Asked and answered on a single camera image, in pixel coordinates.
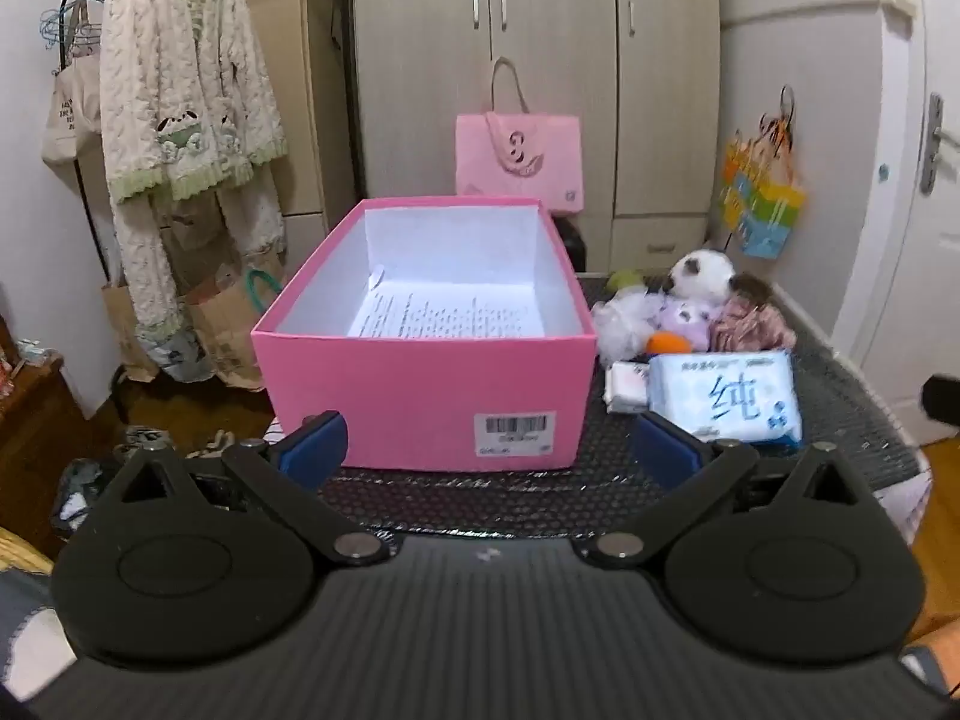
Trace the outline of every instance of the blue gripper pad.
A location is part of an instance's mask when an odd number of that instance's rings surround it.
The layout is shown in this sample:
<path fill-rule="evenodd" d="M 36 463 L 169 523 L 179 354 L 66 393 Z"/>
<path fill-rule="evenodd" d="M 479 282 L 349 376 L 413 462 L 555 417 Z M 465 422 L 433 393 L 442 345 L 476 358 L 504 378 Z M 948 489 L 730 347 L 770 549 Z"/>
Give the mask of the blue gripper pad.
<path fill-rule="evenodd" d="M 298 485 L 318 490 L 347 456 L 347 421 L 323 412 L 270 448 L 274 466 Z"/>
<path fill-rule="evenodd" d="M 666 493 L 713 458 L 708 445 L 653 412 L 637 415 L 630 441 L 634 459 Z"/>

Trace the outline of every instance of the barcode label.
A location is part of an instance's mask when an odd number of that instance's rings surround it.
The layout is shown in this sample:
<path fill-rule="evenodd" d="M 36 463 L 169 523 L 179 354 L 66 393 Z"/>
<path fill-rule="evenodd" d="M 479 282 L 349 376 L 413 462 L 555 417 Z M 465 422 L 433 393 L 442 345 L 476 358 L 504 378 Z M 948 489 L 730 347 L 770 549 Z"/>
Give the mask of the barcode label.
<path fill-rule="evenodd" d="M 479 413 L 473 438 L 480 457 L 539 457 L 553 453 L 556 412 Z"/>
<path fill-rule="evenodd" d="M 531 430 L 546 430 L 546 414 L 536 416 L 488 416 L 488 433 L 529 433 Z"/>

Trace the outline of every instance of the white fleece cardigan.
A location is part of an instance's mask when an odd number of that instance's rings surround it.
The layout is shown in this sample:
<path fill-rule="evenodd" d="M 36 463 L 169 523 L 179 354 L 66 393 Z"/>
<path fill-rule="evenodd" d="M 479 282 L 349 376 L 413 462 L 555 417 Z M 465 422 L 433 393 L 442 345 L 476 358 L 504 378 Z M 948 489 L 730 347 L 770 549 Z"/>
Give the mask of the white fleece cardigan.
<path fill-rule="evenodd" d="M 104 163 L 114 201 L 158 184 L 174 200 L 285 154 L 247 0 L 105 0 Z"/>

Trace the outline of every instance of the small tissue packet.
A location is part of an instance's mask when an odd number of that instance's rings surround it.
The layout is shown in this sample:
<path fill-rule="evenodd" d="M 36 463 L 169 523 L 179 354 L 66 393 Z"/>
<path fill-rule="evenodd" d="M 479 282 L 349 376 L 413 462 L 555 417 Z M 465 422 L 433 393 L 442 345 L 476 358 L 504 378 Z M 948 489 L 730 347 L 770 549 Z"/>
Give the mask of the small tissue packet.
<path fill-rule="evenodd" d="M 650 410 L 705 442 L 800 445 L 800 407 L 784 351 L 661 354 L 650 362 Z"/>
<path fill-rule="evenodd" d="M 640 413 L 647 408 L 649 365 L 614 362 L 606 371 L 603 399 L 607 413 Z"/>

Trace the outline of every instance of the brown wooden furniture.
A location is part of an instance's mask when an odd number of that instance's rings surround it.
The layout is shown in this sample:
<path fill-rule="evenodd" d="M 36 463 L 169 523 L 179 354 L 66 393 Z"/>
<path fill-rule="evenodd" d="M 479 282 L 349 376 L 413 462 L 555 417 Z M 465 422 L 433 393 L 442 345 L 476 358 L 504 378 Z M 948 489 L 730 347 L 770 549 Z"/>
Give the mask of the brown wooden furniture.
<path fill-rule="evenodd" d="M 89 424 L 61 374 L 64 360 L 24 365 L 0 399 L 0 527 L 47 557 L 62 542 L 50 526 L 56 484 L 69 461 L 92 450 Z"/>

